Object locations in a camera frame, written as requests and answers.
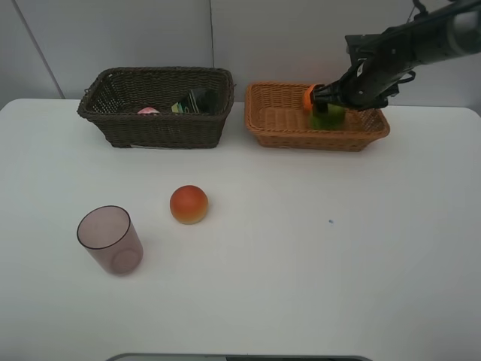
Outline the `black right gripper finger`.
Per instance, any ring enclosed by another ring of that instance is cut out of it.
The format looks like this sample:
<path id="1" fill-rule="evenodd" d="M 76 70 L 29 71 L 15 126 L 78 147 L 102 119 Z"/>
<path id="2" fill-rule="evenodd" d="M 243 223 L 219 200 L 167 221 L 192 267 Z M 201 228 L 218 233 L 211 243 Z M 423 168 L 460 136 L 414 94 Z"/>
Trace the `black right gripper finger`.
<path id="1" fill-rule="evenodd" d="M 313 112 L 315 114 L 327 114 L 328 113 L 328 103 L 325 102 L 314 102 Z"/>

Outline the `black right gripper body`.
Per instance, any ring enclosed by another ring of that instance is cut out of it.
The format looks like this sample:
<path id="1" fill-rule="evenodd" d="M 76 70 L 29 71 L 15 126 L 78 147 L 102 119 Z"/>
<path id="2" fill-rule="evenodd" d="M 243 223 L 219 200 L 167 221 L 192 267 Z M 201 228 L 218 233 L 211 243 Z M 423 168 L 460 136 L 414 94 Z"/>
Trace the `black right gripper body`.
<path id="1" fill-rule="evenodd" d="M 357 92 L 345 90 L 340 81 L 324 85 L 323 88 L 315 90 L 313 94 L 318 100 L 323 100 L 325 103 L 356 111 L 381 109 L 388 105 L 386 97 L 365 96 L 362 90 Z"/>

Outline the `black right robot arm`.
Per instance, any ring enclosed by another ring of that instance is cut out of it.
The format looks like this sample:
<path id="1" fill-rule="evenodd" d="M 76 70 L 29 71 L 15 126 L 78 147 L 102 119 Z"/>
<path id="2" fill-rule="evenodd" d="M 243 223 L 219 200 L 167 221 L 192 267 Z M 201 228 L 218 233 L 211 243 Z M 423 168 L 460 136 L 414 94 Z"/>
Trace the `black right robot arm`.
<path id="1" fill-rule="evenodd" d="M 328 85 L 317 84 L 309 97 L 313 109 L 325 113 L 329 105 L 355 111 L 384 108 L 399 86 L 416 77 L 415 67 L 480 52 L 480 3 L 452 1 L 428 12 L 419 10 L 412 21 L 380 34 L 347 35 L 351 66 Z"/>

